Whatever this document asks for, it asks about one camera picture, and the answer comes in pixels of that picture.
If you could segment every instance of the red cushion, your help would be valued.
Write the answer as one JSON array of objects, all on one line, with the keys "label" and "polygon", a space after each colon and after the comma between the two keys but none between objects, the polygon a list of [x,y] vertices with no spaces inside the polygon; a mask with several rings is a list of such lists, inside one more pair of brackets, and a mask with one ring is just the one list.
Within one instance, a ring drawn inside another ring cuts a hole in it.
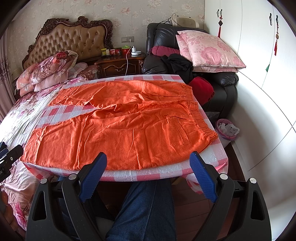
[{"label": "red cushion", "polygon": [[207,103],[215,94],[213,86],[204,78],[195,77],[188,85],[200,105]]},{"label": "red cushion", "polygon": [[180,50],[179,49],[169,48],[169,47],[166,47],[166,46],[154,46],[151,49],[151,53],[153,55],[156,55],[156,56],[159,56],[159,57],[162,57],[164,55],[166,55],[168,57],[172,53],[180,54]]}]

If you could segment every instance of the silver screw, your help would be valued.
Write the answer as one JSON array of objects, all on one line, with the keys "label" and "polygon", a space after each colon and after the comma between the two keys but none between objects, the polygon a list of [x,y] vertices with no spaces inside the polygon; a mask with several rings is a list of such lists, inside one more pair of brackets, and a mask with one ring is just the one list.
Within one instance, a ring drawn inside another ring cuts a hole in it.
[{"label": "silver screw", "polygon": [[257,182],[257,180],[255,178],[251,177],[250,178],[250,182],[253,183],[253,184],[255,184]]},{"label": "silver screw", "polygon": [[228,178],[228,176],[224,173],[220,174],[220,178],[223,180],[226,180]]},{"label": "silver screw", "polygon": [[68,178],[69,178],[69,180],[75,180],[76,177],[77,177],[77,175],[75,173],[72,173],[72,174],[69,175]]},{"label": "silver screw", "polygon": [[42,179],[40,180],[40,183],[41,183],[41,184],[45,184],[45,183],[47,183],[47,179],[46,179],[46,178],[42,178]]}]

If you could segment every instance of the wooden floor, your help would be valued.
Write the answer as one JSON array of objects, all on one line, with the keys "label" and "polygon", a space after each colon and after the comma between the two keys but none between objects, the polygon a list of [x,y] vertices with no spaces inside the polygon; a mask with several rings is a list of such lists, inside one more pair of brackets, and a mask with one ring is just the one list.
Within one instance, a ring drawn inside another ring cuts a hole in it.
[{"label": "wooden floor", "polygon": [[[242,171],[231,145],[225,149],[229,158],[228,175],[233,180],[243,180]],[[112,204],[118,210],[130,187],[130,183],[100,182],[97,190],[105,204]],[[175,205],[175,222],[178,241],[191,241],[205,221],[212,203],[202,194],[191,190],[185,179],[172,185]],[[238,200],[233,199],[218,239],[227,235]]]}]

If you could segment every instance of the hanging ornament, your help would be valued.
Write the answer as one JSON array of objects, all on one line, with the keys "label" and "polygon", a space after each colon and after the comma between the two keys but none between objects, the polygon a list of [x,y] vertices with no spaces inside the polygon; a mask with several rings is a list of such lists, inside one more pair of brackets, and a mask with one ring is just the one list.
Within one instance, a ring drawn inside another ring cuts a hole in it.
[{"label": "hanging ornament", "polygon": [[276,16],[276,44],[274,46],[274,55],[276,56],[277,52],[277,40],[279,39],[279,16]]},{"label": "hanging ornament", "polygon": [[220,11],[220,17],[219,17],[219,9],[218,9],[218,11],[217,11],[217,17],[220,19],[220,21],[219,21],[219,32],[218,32],[218,38],[220,38],[220,34],[221,34],[221,26],[222,26],[222,24],[223,24],[223,22],[222,22],[222,9],[221,9],[221,11]]}]

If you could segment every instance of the wall outlet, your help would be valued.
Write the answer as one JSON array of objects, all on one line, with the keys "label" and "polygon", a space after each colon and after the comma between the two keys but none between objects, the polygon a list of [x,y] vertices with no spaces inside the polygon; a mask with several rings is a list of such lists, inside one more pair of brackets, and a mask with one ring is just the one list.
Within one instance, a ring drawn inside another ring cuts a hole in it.
[{"label": "wall outlet", "polygon": [[128,36],[128,37],[121,37],[121,42],[122,43],[129,43],[129,40],[131,39],[131,41],[134,41],[133,36]]}]

